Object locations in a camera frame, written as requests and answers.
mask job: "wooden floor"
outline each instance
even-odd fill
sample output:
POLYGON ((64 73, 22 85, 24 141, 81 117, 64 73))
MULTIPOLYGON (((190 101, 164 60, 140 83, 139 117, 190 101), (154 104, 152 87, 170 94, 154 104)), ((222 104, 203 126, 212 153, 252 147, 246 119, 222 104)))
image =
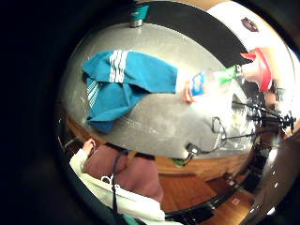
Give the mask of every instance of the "wooden floor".
POLYGON ((237 191, 228 201, 214 211, 215 215, 213 217, 202 222, 201 225, 240 224, 248 214, 253 202, 253 198, 249 195, 237 191))
POLYGON ((196 175, 161 175, 159 180, 164 189, 161 207, 165 212, 186 209, 208 201, 217 195, 213 189, 196 175))

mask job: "black cable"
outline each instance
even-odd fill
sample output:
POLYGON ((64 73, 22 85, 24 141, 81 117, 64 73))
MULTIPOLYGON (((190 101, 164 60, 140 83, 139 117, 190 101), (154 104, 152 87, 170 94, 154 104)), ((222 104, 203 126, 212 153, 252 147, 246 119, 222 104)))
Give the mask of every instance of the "black cable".
POLYGON ((236 105, 243 105, 243 106, 247 106, 251 109, 255 109, 255 110, 259 110, 259 111, 262 111, 264 113, 269 113, 271 115, 274 115, 275 117, 281 117, 277 112, 274 112, 274 111, 270 111, 270 110, 266 110, 265 108, 263 107, 260 107, 260 106, 254 106, 254 105, 250 105, 250 104, 246 104, 246 103, 243 103, 243 102, 239 102, 239 101, 232 101, 233 104, 236 104, 236 105))
POLYGON ((119 158, 126 154, 128 152, 127 149, 122 149, 118 155, 116 156, 116 158, 114 159, 113 162, 113 167, 112 167, 112 210, 117 213, 118 212, 118 207, 117 207, 117 203, 116 203, 116 194, 115 194, 115 176, 116 176, 116 166, 118 163, 119 158))

